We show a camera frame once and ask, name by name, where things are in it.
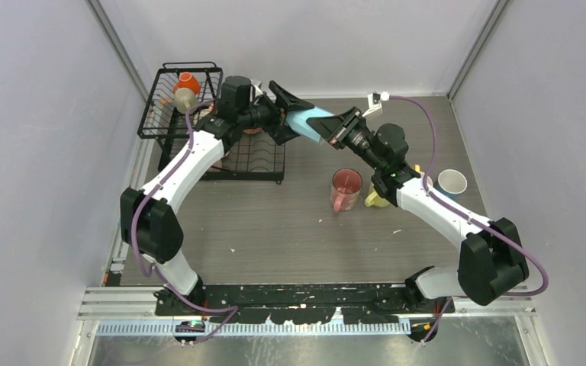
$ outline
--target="gray table surface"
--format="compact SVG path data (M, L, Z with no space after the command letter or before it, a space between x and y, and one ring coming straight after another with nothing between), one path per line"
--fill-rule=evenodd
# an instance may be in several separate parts
M418 98L437 126L439 156L431 173L457 169L468 179L458 199L484 214L478 186L446 98ZM366 100L318 99L328 111L341 113ZM384 104L371 121L401 125L410 145L407 161L427 169L432 153L430 126L421 110L404 101ZM156 173L157 149L148 178ZM359 204L333 213L330 179L341 168L357 170L365 183ZM365 207L372 170L348 149L334 150L297 138L286 145L286 172L281 185L269 181L200 181L178 212L185 233L182 251L208 284L321 283L403 281L428 265L451 265L457 253L440 234L411 213L395 207ZM122 285L159 284L142 277L129 251Z

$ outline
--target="white cup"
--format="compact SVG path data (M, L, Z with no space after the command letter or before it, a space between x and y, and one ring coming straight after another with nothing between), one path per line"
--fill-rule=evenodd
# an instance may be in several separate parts
M197 102L196 94L190 88L179 88L174 93L174 105L183 114L187 113L188 109L194 107Z
M466 177L455 169L444 170L436 179L435 188L451 199L464 193L467 187Z

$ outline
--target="wire rack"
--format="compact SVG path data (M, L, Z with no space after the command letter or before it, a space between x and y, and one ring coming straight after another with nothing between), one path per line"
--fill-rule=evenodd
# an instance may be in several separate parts
M150 97L140 120L138 136L141 139L157 139L159 143L165 143L167 139L188 137L185 116L176 109L173 99L173 89L183 72L190 72L198 80L201 86L201 91L197 95L199 101L217 98L224 72L216 63L163 63L163 67L156 73ZM192 120L198 120L204 109L195 111L191 116Z
M159 169L167 166L186 144L185 139L174 140L169 155L163 154L161 157ZM202 179L274 181L281 184L284 179L285 151L285 145L276 145L267 133L244 134L222 160L203 174Z
M213 62L163 63L156 73L150 97L138 127L138 136L156 139L162 154L158 169L163 170L185 146L188 139L185 115L173 102L173 89L182 72L190 72L201 86L199 101L216 100L224 73ZM194 111L190 118L196 124L210 111L207 107ZM267 133L244 134L228 154L203 175L204 180L275 181L284 179L285 146L277 146Z

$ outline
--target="mug handle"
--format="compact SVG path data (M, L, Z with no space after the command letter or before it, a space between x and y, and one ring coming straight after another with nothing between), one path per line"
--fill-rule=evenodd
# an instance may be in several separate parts
M376 191L373 191L372 193L369 194L369 196L367 196L367 198L365 199L365 206L370 207L374 204L374 200L376 199L376 196L378 194L376 193Z
M336 196L336 200L333 202L333 212L336 214L339 213L340 209L343 207L343 201L345 200L345 197L347 197L347 195L342 193L339 193Z

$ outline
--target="pink mug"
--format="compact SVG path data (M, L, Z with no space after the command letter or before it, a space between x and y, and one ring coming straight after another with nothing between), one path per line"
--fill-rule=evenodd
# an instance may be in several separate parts
M330 203L333 212L354 208L362 188L362 177L353 169L340 169L331 179Z

